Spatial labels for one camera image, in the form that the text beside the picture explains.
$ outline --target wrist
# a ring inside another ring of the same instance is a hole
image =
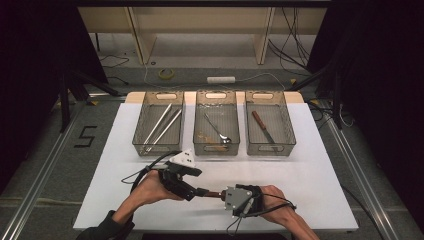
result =
[[[298,215],[293,209],[286,209],[284,215],[278,220],[277,223],[284,226],[291,232],[296,239],[299,240],[313,240],[319,239],[318,236],[310,229],[303,218]]]
[[[113,214],[112,219],[120,225],[125,225],[128,219],[139,207],[140,206],[138,206],[134,201],[132,201],[130,198],[127,198]]]
[[[278,218],[275,219],[275,222],[289,228],[295,226],[298,223],[300,216],[291,208],[282,208],[279,209],[281,213],[278,213]]]

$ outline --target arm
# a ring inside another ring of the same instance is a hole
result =
[[[132,214],[143,205],[164,199],[182,200],[163,187],[157,171],[150,171],[116,212],[110,211],[98,227],[84,230],[77,240],[125,239],[134,227]]]
[[[150,171],[131,195],[122,202],[112,219],[123,225],[139,207],[164,199],[183,200],[163,187],[156,170]]]
[[[275,186],[261,187],[261,190],[264,194],[285,198],[284,193]],[[264,196],[265,209],[269,209],[283,203],[285,203],[285,201],[282,199],[271,196]],[[279,208],[261,216],[270,222],[282,225],[287,230],[289,230],[298,240],[319,239],[305,222],[305,220],[303,220],[303,218],[290,207]]]

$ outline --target aluminum rail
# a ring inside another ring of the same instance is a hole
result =
[[[35,178],[34,183],[29,189],[27,195],[22,200],[20,206],[14,213],[13,217],[9,221],[9,224],[7,225],[6,230],[1,238],[2,240],[18,239],[20,233],[22,232],[25,226],[26,221],[29,218],[29,215],[32,212],[32,209],[35,206],[35,203],[37,202],[38,197],[43,191],[43,188],[56,165],[56,162],[60,158],[60,155],[63,151],[63,148],[65,147],[69,135],[74,128],[75,121],[84,106],[85,104],[83,102],[79,102],[75,105],[75,109],[71,115],[71,121],[69,122],[68,127],[63,133],[60,133],[52,150],[49,153],[49,156],[47,157],[40,172]]]
[[[323,101],[321,101],[321,103],[325,108],[330,107],[328,103],[325,103]],[[384,239],[400,239],[399,236],[396,234],[396,231],[393,227],[392,222],[390,221],[389,216],[386,213],[386,210],[378,199],[367,176],[365,175],[365,172],[362,170],[362,167],[359,164],[358,159],[356,158],[352,148],[350,147],[349,142],[346,139],[343,131],[337,128],[336,124],[332,119],[328,121],[328,124],[330,126],[331,132],[333,133],[334,138],[337,141],[338,146],[340,147],[340,150],[343,153],[346,163],[348,164],[349,169],[352,172],[353,178],[356,184],[358,185],[362,196],[364,197],[365,203],[367,204],[371,215],[376,221],[377,226]]]

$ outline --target wooden handle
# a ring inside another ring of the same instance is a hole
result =
[[[255,118],[256,122],[259,124],[262,130],[266,129],[265,124],[262,122],[261,118],[259,117],[258,113],[256,111],[252,112],[253,117]]]

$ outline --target cable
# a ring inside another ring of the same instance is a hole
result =
[[[160,162],[162,159],[164,159],[164,158],[166,158],[167,156],[170,156],[170,155],[176,155],[176,154],[178,154],[178,153],[180,153],[181,151],[170,151],[170,152],[167,152],[167,153],[165,153],[164,155],[162,155],[162,156],[160,156],[159,158],[157,158],[155,161],[153,161],[150,165],[148,165],[148,166],[146,166],[145,168],[143,168],[143,169],[141,169],[140,171],[138,171],[138,172],[136,172],[136,173],[134,173],[134,174],[131,174],[130,176],[128,176],[128,177],[126,177],[126,178],[123,178],[123,179],[121,179],[121,182],[122,183],[125,183],[125,184],[135,184],[135,183],[137,183],[137,181],[140,181],[141,180],[141,178],[147,173],[147,172],[149,172],[158,162]],[[133,176],[135,176],[135,175],[137,175],[137,174],[139,174],[138,175],[138,177],[134,180],[134,182],[127,182],[127,181],[125,181],[125,180],[127,180],[128,178],[131,178],[131,177],[133,177]]]
[[[305,65],[305,62],[303,61],[303,58],[305,58],[307,61],[309,61],[308,57],[309,57],[309,53],[306,51],[306,49],[303,47],[302,42],[300,41],[300,35],[298,33],[298,28],[299,28],[299,21],[298,21],[298,14],[299,14],[299,9],[298,8],[293,8],[293,24],[292,27],[290,27],[290,23],[289,20],[287,19],[287,15],[286,12],[284,11],[284,8],[281,8],[281,10],[283,11],[283,15],[284,18],[286,20],[287,26],[289,27],[290,33],[289,36],[286,39],[286,42],[288,40],[288,38],[291,36],[293,36],[293,39],[296,42],[296,48],[297,48],[297,52],[299,54],[299,57],[302,61],[302,63]]]
[[[172,86],[172,87],[164,87],[164,86],[160,86],[160,85],[156,85],[156,84],[153,84],[153,83],[149,83],[149,82],[147,82],[147,72],[148,72],[148,69],[147,69],[147,64],[144,64],[144,67],[145,67],[145,69],[146,69],[146,72],[145,72],[145,74],[144,74],[144,78],[143,78],[143,82],[144,83],[146,83],[147,85],[150,85],[150,86],[153,86],[153,87],[157,87],[157,88],[162,88],[162,89],[175,89],[175,88],[180,88],[180,87],[201,87],[201,86],[208,86],[208,85],[211,85],[211,84],[209,84],[209,83],[206,83],[206,84],[199,84],[199,85],[192,85],[192,84],[183,84],[183,85],[178,85],[178,86]],[[286,87],[281,83],[281,81],[275,76],[275,75],[273,75],[272,73],[260,73],[260,74],[258,74],[258,75],[255,75],[255,76],[253,76],[253,77],[249,77],[249,78],[245,78],[245,79],[241,79],[241,80],[236,80],[236,82],[244,82],[244,81],[248,81],[248,80],[251,80],[251,79],[254,79],[254,78],[257,78],[257,77],[260,77],[260,76],[264,76],[264,75],[269,75],[269,76],[271,76],[271,77],[273,77],[277,82],[278,82],[278,84],[280,84],[282,87],[283,87],[283,91],[285,91],[286,90]],[[224,85],[218,85],[218,86],[221,86],[221,87],[224,87],[224,88],[227,88],[227,89],[230,89],[230,90],[241,90],[241,89],[234,89],[234,88],[229,88],[229,87],[226,87],[226,86],[224,86]]]
[[[278,84],[280,84],[282,87],[283,87],[283,91],[285,91],[286,90],[286,87],[280,82],[280,80],[275,76],[275,75],[273,75],[272,73],[261,73],[261,74],[258,74],[258,75],[256,75],[256,76],[253,76],[253,77],[249,77],[249,78],[245,78],[245,79],[241,79],[241,80],[236,80],[236,82],[244,82],[244,81],[248,81],[248,80],[252,80],[252,79],[254,79],[254,78],[257,78],[257,77],[260,77],[260,76],[264,76],[264,75],[269,75],[269,76],[271,76],[271,77],[273,77],[275,80],[277,80],[277,82],[278,82]]]
[[[270,50],[271,50],[272,53],[274,53],[277,57],[280,58],[280,66],[283,68],[284,71],[289,72],[289,73],[292,73],[292,74],[296,74],[296,75],[299,75],[299,76],[305,76],[305,77],[309,77],[310,76],[310,75],[307,75],[307,74],[301,74],[301,73],[292,72],[292,71],[286,69],[284,67],[284,65],[283,65],[282,60],[284,60],[286,62],[290,62],[290,63],[296,64],[296,65],[300,66],[301,68],[303,68],[304,70],[308,71],[305,66],[303,66],[302,64],[300,64],[299,62],[297,62],[296,60],[294,60],[292,57],[290,57],[286,53],[282,52],[280,49],[278,49],[278,47],[275,46],[275,44],[271,40],[269,40],[269,42],[271,43],[271,45],[268,45],[268,47],[270,48]]]
[[[352,122],[351,123],[346,123],[345,120],[342,117],[342,108],[343,108],[343,104],[341,104],[340,106],[340,110],[339,110],[339,116],[340,116],[340,120],[342,120],[342,123],[346,126],[346,127],[352,127],[353,123],[355,122],[355,119],[352,118]]]
[[[106,57],[99,59],[99,61],[101,62],[101,61],[103,61],[103,60],[105,60],[106,58],[109,58],[109,57],[114,57],[114,58],[124,59],[124,61],[123,61],[123,62],[120,62],[120,63],[118,63],[118,64],[116,64],[116,65],[113,65],[113,66],[103,66],[103,65],[102,65],[102,67],[105,67],[105,68],[114,68],[114,67],[117,67],[117,66],[119,66],[119,65],[122,65],[122,64],[124,64],[124,63],[126,63],[126,62],[130,61],[130,59],[129,59],[129,58],[118,57],[118,56],[114,56],[114,55],[107,55]]]
[[[371,220],[371,222],[373,223],[373,225],[375,226],[375,229],[378,232],[378,235],[380,235],[380,238],[384,240],[384,236],[381,233],[380,229],[377,226],[377,222],[375,221],[375,219],[372,217],[371,213],[369,212],[368,208],[366,208],[361,201],[359,201],[359,199],[351,192],[349,191],[349,189],[347,189],[345,186],[343,186],[342,184],[340,184],[340,186],[342,187],[343,190],[345,190],[347,193],[349,193],[349,195],[359,204],[359,206],[361,206],[361,208],[365,211],[365,214],[367,214],[367,216],[369,217],[369,219]]]
[[[121,78],[119,78],[119,77],[107,77],[107,78],[118,79],[119,81],[123,82],[125,85],[129,85],[129,84],[130,84],[129,82],[124,81],[124,80],[122,80],[122,79],[121,79]]]
[[[320,117],[319,119],[314,119],[314,121],[315,121],[315,122],[321,121],[321,120],[324,118],[324,113],[331,114],[331,112],[329,112],[329,111],[331,111],[331,109],[328,109],[328,108],[321,108],[321,107],[320,107],[320,106],[318,106],[317,104],[313,103],[313,102],[312,102],[312,99],[310,99],[310,100],[306,100],[305,102],[306,102],[308,105],[311,105],[312,107],[314,107],[314,109],[310,109],[311,111],[313,111],[313,110],[317,110],[317,111],[319,111],[319,112],[321,113],[321,117]]]
[[[241,220],[242,220],[243,218],[241,218],[241,217],[239,217],[239,218],[237,218],[237,220],[235,220],[233,223],[231,223],[230,224],[230,226],[228,226],[227,227],[227,234],[228,235],[230,235],[231,237],[235,237],[236,235],[237,235],[237,231],[238,231],[238,228],[239,228],[239,226],[240,226],[240,223],[241,223]],[[229,231],[229,229],[230,229],[230,227],[232,227],[234,224],[236,224],[236,222],[238,221],[238,223],[237,223],[237,227],[236,227],[236,230],[234,231],[234,234],[231,234],[230,233],[230,231]]]
[[[256,217],[256,216],[259,216],[259,215],[263,215],[263,214],[266,214],[266,213],[270,213],[270,212],[272,212],[272,211],[275,211],[275,210],[280,209],[280,208],[283,208],[283,207],[290,207],[290,208],[292,208],[293,210],[295,210],[295,209],[296,209],[296,206],[295,206],[295,205],[294,205],[291,201],[289,201],[289,200],[287,200],[287,199],[285,199],[285,198],[282,198],[282,197],[279,197],[279,196],[275,196],[275,195],[271,195],[271,194],[266,194],[266,193],[261,193],[259,196],[269,196],[269,197],[275,197],[275,198],[278,198],[278,199],[284,200],[284,201],[286,201],[286,202],[285,202],[285,203],[283,203],[283,204],[277,205],[277,206],[275,206],[275,207],[272,207],[272,208],[269,208],[269,209],[266,209],[266,210],[260,211],[260,212],[248,213],[248,214],[243,214],[243,213],[241,213],[241,214],[240,214],[240,217],[243,217],[243,218],[246,218],[246,217]]]
[[[328,121],[330,121],[331,119],[332,119],[333,117],[332,116],[330,116],[327,120],[325,120],[325,122],[324,123],[322,123],[321,124],[321,126],[319,126],[319,128],[318,128],[318,131],[319,130],[321,130],[321,128],[328,122]]]

